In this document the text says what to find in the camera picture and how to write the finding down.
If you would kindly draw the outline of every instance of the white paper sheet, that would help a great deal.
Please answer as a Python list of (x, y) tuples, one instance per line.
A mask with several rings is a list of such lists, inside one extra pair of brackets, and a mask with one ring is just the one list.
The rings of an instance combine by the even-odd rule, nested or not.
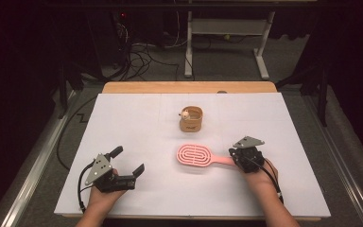
[[(179, 112), (203, 110), (202, 129), (182, 132)], [(77, 183), (98, 153), (124, 151), (112, 165), (120, 175), (144, 163), (136, 189), (110, 212), (122, 217), (261, 217), (262, 211), (235, 166), (183, 166), (176, 152), (201, 144), (219, 156), (245, 135), (265, 141), (257, 148), (277, 166), (285, 206), (295, 217), (330, 217), (311, 165), (281, 94), (105, 94), (99, 95), (55, 213), (81, 214)], [(89, 190), (82, 192), (88, 201)]]

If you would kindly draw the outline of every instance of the table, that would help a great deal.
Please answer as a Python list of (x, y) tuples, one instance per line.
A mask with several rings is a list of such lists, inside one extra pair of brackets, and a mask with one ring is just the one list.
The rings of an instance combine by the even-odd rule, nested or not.
[[(196, 133), (179, 130), (178, 111), (189, 104), (199, 105), (204, 111), (202, 129)], [(240, 111), (229, 111), (236, 108)], [(120, 174), (131, 174), (141, 163), (146, 171), (137, 180), (136, 189), (118, 201), (109, 217), (262, 218), (259, 205), (235, 166), (200, 168), (176, 161), (181, 144), (200, 143), (213, 153), (225, 155), (224, 151), (245, 135), (265, 140), (259, 149), (278, 167), (285, 206), (295, 218), (330, 217), (283, 98), (266, 81), (106, 84), (55, 213), (80, 216), (76, 195), (79, 172), (99, 152), (123, 146), (124, 151), (112, 160)], [(88, 193), (82, 194), (84, 202)]]

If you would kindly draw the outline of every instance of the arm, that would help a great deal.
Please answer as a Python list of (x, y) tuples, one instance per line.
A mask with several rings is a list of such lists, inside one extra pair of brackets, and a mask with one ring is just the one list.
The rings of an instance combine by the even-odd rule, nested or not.
[(111, 193), (102, 193), (96, 187), (91, 188), (90, 199), (87, 209), (77, 227), (99, 227), (105, 217), (111, 211), (114, 204), (126, 191), (114, 191)]
[[(264, 168), (271, 175), (273, 175), (273, 169), (276, 174), (274, 177), (277, 179), (278, 170), (269, 160), (268, 162), (269, 164), (267, 162), (264, 163)], [(279, 200), (271, 179), (263, 170), (260, 169), (256, 173), (241, 172), (249, 185), (249, 189), (261, 204), (268, 227), (300, 226)]]

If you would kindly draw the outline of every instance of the pink hair brush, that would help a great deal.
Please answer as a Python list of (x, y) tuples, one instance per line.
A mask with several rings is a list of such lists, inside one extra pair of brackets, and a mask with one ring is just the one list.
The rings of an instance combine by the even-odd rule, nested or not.
[(211, 163), (220, 163), (235, 166), (231, 157), (214, 155), (207, 147), (202, 145), (186, 144), (179, 148), (177, 158), (181, 164), (189, 166), (206, 167)]

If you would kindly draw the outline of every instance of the small wooden basket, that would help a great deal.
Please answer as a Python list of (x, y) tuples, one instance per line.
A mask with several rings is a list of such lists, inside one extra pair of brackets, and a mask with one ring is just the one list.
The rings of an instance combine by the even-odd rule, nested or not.
[(188, 112), (187, 118), (181, 118), (180, 127), (184, 132), (197, 132), (201, 130), (203, 112), (200, 107), (188, 106), (182, 109), (183, 112)]

